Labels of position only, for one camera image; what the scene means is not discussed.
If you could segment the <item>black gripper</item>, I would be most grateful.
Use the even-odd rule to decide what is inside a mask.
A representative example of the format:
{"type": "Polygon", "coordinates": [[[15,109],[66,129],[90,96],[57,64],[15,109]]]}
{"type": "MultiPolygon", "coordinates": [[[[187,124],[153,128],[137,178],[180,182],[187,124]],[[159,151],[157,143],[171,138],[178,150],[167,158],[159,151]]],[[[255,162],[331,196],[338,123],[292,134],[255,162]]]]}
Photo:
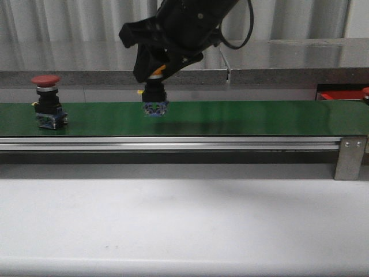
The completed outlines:
{"type": "Polygon", "coordinates": [[[237,1],[162,1],[153,17],[125,23],[119,32],[123,45],[129,48],[138,44],[135,79],[143,83],[158,71],[157,80],[162,82],[202,61],[201,51],[220,44],[218,26],[236,4],[237,1]]]}

